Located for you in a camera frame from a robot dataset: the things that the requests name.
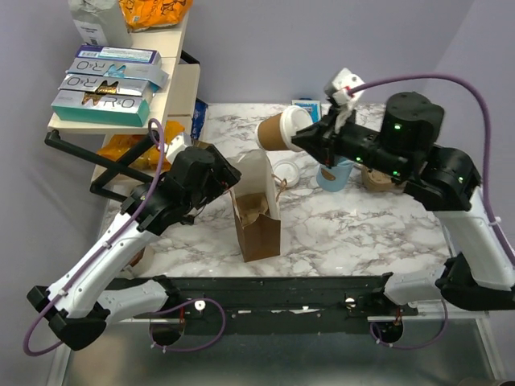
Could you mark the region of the white plastic cup lid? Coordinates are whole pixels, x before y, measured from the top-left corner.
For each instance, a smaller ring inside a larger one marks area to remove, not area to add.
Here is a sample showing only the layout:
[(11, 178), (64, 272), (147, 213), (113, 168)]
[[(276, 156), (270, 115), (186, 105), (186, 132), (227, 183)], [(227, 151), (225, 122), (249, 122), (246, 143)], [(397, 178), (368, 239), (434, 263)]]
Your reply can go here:
[(279, 119), (279, 128), (282, 140), (288, 150), (301, 152), (302, 149), (292, 142), (292, 138), (298, 131), (306, 129), (313, 124), (310, 114), (305, 109), (290, 105), (282, 113)]

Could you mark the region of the cardboard cup carrier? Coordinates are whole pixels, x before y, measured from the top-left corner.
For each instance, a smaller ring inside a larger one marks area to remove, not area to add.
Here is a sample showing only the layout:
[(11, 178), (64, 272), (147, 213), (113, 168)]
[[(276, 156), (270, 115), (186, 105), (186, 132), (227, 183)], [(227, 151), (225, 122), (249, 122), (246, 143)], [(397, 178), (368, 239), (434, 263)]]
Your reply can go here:
[(269, 210), (268, 201), (264, 193), (254, 193), (236, 198), (238, 216), (243, 227), (255, 222), (260, 215)]

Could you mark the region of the brown paper bag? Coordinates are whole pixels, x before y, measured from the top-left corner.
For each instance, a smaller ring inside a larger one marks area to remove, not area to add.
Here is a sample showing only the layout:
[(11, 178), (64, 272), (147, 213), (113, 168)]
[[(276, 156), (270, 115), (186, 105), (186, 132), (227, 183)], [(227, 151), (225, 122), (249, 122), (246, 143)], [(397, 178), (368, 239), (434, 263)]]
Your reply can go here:
[(282, 221), (278, 179), (263, 150), (251, 150), (230, 162), (241, 172), (230, 189), (237, 240), (243, 261), (259, 261), (281, 254)]

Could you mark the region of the brown paper coffee cup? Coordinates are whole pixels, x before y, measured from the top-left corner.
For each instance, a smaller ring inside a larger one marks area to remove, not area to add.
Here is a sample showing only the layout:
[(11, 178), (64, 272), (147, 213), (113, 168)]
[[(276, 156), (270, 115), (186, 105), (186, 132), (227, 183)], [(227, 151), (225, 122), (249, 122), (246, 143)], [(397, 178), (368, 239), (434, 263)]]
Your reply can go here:
[(266, 151), (289, 150), (282, 138), (282, 114), (276, 114), (259, 123), (256, 129), (257, 144)]

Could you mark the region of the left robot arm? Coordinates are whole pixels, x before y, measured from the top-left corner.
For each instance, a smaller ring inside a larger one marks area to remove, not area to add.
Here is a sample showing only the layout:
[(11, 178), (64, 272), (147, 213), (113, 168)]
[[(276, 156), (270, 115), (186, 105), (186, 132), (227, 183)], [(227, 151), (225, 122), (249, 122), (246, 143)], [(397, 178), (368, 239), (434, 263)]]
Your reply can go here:
[(105, 234), (72, 269), (50, 286), (29, 291), (29, 303), (59, 342), (74, 351), (93, 343), (111, 323), (140, 314), (171, 317), (179, 299), (165, 277), (126, 289), (107, 287), (168, 227), (222, 196), (240, 179), (241, 172), (215, 146), (188, 146), (177, 152), (169, 171), (132, 190)]

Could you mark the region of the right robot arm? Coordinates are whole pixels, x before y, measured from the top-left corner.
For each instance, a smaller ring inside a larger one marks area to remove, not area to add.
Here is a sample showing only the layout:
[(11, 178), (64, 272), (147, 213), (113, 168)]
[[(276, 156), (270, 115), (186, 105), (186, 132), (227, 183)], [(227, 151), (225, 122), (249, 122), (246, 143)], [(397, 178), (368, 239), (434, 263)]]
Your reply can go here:
[(388, 175), (459, 248), (441, 268), (390, 275), (371, 293), (372, 309), (387, 315), (399, 305), (443, 298), (463, 310), (513, 310), (514, 266), (488, 218), (486, 185), (466, 153), (435, 143), (443, 108), (416, 92), (397, 93), (387, 100), (378, 132), (342, 115), (330, 108), (291, 141), (324, 166), (346, 158)]

